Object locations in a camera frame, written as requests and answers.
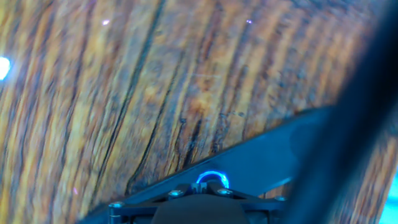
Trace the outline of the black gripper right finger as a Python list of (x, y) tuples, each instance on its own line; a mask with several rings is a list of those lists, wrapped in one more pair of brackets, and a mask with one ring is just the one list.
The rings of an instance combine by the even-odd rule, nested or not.
[(217, 182), (202, 182), (200, 193), (209, 199), (201, 206), (205, 223), (280, 223), (287, 198), (259, 198), (227, 189)]

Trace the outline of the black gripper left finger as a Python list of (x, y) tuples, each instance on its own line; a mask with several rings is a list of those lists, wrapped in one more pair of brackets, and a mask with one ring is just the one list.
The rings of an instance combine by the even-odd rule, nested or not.
[(156, 210), (164, 203), (185, 196), (200, 194), (201, 184), (180, 184), (176, 188), (160, 195), (145, 199), (139, 203), (113, 202), (109, 204), (108, 223), (132, 223), (138, 216), (154, 216)]

